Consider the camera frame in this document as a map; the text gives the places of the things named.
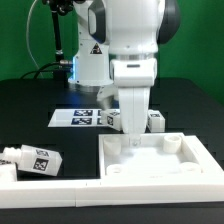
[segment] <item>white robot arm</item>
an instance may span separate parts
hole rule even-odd
[[[145,132],[157,42],[167,42],[179,23],[176,0],[95,0],[89,7],[89,32],[109,45],[113,58],[110,76],[118,88],[124,133]]]
[[[73,77],[69,79],[69,86],[87,92],[113,83],[109,78],[108,46],[97,43],[88,31],[88,8],[92,2],[73,1],[78,19],[79,50],[73,58]]]

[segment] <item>white block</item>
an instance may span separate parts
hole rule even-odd
[[[16,165],[0,160],[0,183],[17,181]]]
[[[122,130],[121,116],[118,110],[109,109],[101,111],[101,123],[117,131]]]
[[[5,148],[3,160],[18,164],[18,170],[56,176],[62,158],[58,152],[22,145],[21,149]]]
[[[158,110],[148,110],[147,126],[151,133],[165,132],[165,118]]]

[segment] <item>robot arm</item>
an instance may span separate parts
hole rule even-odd
[[[118,88],[123,131],[144,133],[157,75],[157,40],[167,42],[179,27],[176,0],[95,0],[89,21],[90,34],[108,44],[114,58],[110,76]]]

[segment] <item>blue light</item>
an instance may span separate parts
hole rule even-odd
[[[76,79],[76,57],[73,57],[73,75],[72,75],[72,79],[75,80]]]

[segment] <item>qr code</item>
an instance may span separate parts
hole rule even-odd
[[[92,116],[93,110],[75,110],[74,116]]]
[[[101,111],[102,110],[98,110],[97,115],[100,117],[101,116]]]
[[[114,124],[114,119],[113,119],[113,117],[110,117],[110,116],[107,117],[107,124],[113,126],[113,124]]]
[[[112,113],[110,113],[111,115],[113,115],[113,116],[117,116],[117,115],[119,115],[120,113],[118,113],[118,112],[112,112]]]
[[[97,118],[97,125],[102,125],[101,118]]]
[[[43,150],[37,149],[36,152],[37,152],[37,155],[39,155],[39,156],[49,156],[48,153]]]
[[[150,114],[150,115],[151,115],[151,117],[160,117],[159,114]]]
[[[45,171],[48,165],[48,160],[46,159],[39,159],[37,158],[35,161],[35,164],[33,166],[34,170],[40,170],[40,171]]]
[[[91,125],[92,118],[73,118],[72,125]]]

